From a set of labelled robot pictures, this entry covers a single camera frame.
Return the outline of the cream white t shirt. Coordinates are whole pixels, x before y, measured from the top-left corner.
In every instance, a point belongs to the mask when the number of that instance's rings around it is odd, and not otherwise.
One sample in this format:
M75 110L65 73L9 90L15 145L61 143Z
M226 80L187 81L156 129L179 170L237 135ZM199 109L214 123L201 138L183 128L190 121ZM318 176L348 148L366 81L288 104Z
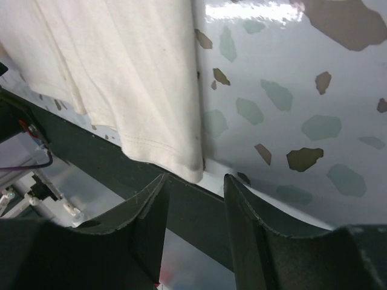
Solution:
M190 1L2 1L1 49L32 91L116 130L128 158L201 181Z

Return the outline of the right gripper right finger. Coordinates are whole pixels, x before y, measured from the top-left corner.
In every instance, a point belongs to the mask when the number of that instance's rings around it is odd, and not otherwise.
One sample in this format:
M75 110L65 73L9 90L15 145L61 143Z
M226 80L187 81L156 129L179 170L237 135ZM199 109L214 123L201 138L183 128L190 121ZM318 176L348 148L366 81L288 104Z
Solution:
M313 237L328 230L301 221L255 196L231 174L224 176L224 206L237 289L281 289L266 231L277 233L258 216L264 217L285 237Z

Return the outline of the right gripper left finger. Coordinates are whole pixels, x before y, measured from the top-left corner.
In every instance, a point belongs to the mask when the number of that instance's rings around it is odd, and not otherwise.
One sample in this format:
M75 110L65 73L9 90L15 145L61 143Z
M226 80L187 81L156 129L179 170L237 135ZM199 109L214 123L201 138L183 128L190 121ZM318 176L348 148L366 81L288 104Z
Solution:
M154 284L159 283L166 232L168 177L159 175L136 195L75 229L92 237L125 233L129 255Z

